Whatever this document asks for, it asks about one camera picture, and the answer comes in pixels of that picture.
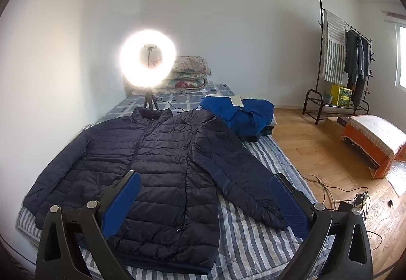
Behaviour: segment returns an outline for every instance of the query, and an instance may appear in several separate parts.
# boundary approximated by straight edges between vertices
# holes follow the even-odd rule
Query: blue patterned bedding
[[[206,94],[234,95],[224,84],[209,84],[205,90],[195,93],[155,94],[160,109],[170,108],[175,114],[182,110],[196,109]],[[144,96],[130,96],[102,117],[99,122],[130,115],[136,106],[143,106]],[[283,173],[293,186],[305,193],[310,201],[316,199],[299,172],[287,159],[271,136],[261,137],[256,143],[244,143],[245,147],[272,173]],[[137,280],[242,280],[275,279],[293,257],[302,239],[296,238],[291,229],[275,230],[255,221],[241,209],[224,199],[219,192],[220,243],[216,263],[209,275],[164,273],[127,266]],[[17,219],[17,228],[34,246],[38,246],[41,231],[35,227],[35,217],[22,208]],[[95,262],[86,249],[82,255],[93,277],[101,278]],[[328,255],[323,249],[311,273],[315,277]]]

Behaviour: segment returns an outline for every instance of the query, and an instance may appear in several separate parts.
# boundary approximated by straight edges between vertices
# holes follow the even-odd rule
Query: quilted down jacket
[[[81,208],[130,169],[140,174],[141,190],[108,239],[127,265],[208,274],[220,236],[216,186],[254,219],[286,227],[269,191],[271,172],[206,110],[172,116],[136,108],[85,130],[44,169],[23,205],[41,229],[53,204]]]

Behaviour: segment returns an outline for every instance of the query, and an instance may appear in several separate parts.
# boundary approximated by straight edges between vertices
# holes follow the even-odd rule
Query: clothing rack
[[[323,108],[324,108],[324,107],[326,107],[326,108],[341,108],[341,109],[343,109],[343,110],[344,110],[344,109],[350,109],[350,110],[353,110],[352,115],[355,115],[357,111],[366,112],[366,114],[368,114],[368,113],[369,113],[369,104],[368,104],[368,102],[365,100],[365,98],[366,98],[366,95],[367,95],[367,94],[370,94],[369,91],[368,91],[369,78],[370,78],[370,77],[373,77],[371,74],[368,74],[367,83],[366,83],[366,86],[365,86],[365,90],[364,90],[364,92],[363,92],[363,93],[364,93],[364,98],[362,98],[362,100],[361,100],[361,101],[365,104],[366,107],[361,106],[361,105],[358,105],[358,106],[357,106],[357,105],[354,105],[354,104],[350,104],[349,106],[336,106],[336,105],[331,105],[331,104],[326,104],[326,103],[324,103],[323,95],[318,91],[318,88],[319,88],[319,81],[320,81],[320,70],[321,70],[321,67],[322,67],[322,47],[323,47],[323,39],[324,39],[324,38],[323,38],[323,15],[324,15],[324,11],[325,11],[325,9],[323,8],[322,0],[320,0],[320,17],[321,17],[321,21],[319,21],[319,24],[320,24],[322,33],[321,33],[321,40],[320,40],[319,70],[318,70],[318,73],[317,73],[316,87],[315,87],[314,89],[309,89],[309,90],[307,91],[307,93],[306,93],[306,98],[305,98],[305,100],[304,100],[304,105],[303,105],[303,112],[302,112],[303,115],[304,115],[304,114],[307,114],[307,115],[309,115],[311,118],[315,119],[315,120],[316,120],[316,123],[315,123],[316,125],[318,125],[319,121],[325,120],[325,118],[320,118],[322,114],[351,115],[351,114],[348,113],[348,112],[340,112],[339,110],[338,110],[338,111],[334,111],[334,112],[333,112],[332,110],[330,110],[330,111],[323,111]],[[360,34],[362,37],[364,37],[364,38],[368,41],[368,43],[369,43],[369,45],[370,45],[370,56],[371,56],[371,60],[372,60],[372,61],[375,61],[375,60],[372,58],[372,56],[373,56],[373,54],[374,54],[374,53],[372,52],[372,39],[369,39],[369,38],[365,37],[365,36],[364,36],[363,34],[361,34],[357,29],[355,29],[353,26],[351,26],[350,24],[346,23],[345,21],[344,21],[344,23],[347,25],[347,27],[349,27],[351,30],[354,30],[356,33]],[[311,92],[312,92],[312,93],[316,93],[320,98],[319,98],[319,99],[317,99],[317,98],[315,98],[315,97],[310,98],[310,97],[309,97],[309,94],[310,94]],[[307,108],[307,102],[308,102],[309,100],[319,106],[318,111],[307,111],[307,110],[306,110],[306,108]]]

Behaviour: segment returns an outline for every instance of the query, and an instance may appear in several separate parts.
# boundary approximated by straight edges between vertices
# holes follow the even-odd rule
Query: small pot
[[[323,102],[324,102],[325,104],[331,104],[331,101],[332,101],[332,95],[330,95],[330,94],[324,92],[324,93],[323,93]]]

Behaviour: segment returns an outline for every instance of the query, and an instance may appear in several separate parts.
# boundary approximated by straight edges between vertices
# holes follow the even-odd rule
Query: jacket sleeve
[[[211,116],[197,129],[192,157],[223,195],[252,218],[270,227],[287,227],[270,191],[272,172],[244,148],[222,119]]]
[[[23,206],[34,216],[46,197],[66,175],[72,165],[86,152],[89,132],[84,130],[72,140],[41,172],[23,200]]]

